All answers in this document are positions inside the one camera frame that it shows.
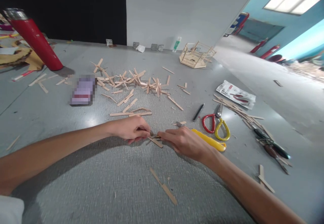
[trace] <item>black wall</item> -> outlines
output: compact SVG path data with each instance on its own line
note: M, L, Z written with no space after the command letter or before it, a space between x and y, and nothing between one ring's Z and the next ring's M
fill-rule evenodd
M126 45L126 0L0 0L22 8L48 38Z

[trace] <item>forearm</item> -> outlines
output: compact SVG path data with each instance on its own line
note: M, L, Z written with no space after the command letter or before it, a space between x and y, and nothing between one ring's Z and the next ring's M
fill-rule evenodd
M290 208L217 150L212 149L201 162L226 183L258 223L304 223Z
M111 136L112 123L60 134L1 158L0 195L10 195L18 185L60 159L95 141Z

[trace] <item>black marker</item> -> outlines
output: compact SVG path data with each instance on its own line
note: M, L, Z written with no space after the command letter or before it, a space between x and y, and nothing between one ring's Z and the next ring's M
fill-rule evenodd
M193 121L194 121L194 122L196 121L196 119L197 119L198 115L199 115L199 114L200 114L200 112L202 111L202 109L203 109L204 105L205 105L205 104L202 104L202 105L200 106L200 108L198 109L198 111L197 111L196 115L195 115L195 116L193 117Z

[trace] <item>concrete floor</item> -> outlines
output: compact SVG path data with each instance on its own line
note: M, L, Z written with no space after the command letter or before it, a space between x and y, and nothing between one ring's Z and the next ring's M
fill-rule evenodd
M239 36L229 36L218 43L214 58L254 91L258 100L265 101L297 132L323 148L324 84L250 54L253 47L255 44Z

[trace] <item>scissors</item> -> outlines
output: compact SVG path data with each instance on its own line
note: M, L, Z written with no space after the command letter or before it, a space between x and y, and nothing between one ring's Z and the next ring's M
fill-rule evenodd
M221 140L221 141L227 141L230 136L231 136L231 133L230 133L230 130L229 128L227 127L227 124L225 123L225 121L222 119L222 110L223 110L223 104L220 104L218 107L217 107L217 110L216 110L216 113L215 114L209 114L209 115L206 115L202 118L202 126L204 127L204 129L208 132L208 133L215 133L215 136L217 139ZM206 124L205 124L205 119L206 118L209 118L209 117L212 117L212 130L209 130L207 127L206 127ZM216 121L216 118L219 119L219 124L215 125L215 121ZM222 138L218 135L218 131L220 129L220 127L224 125L225 127L225 130L226 130L226 137L225 138Z

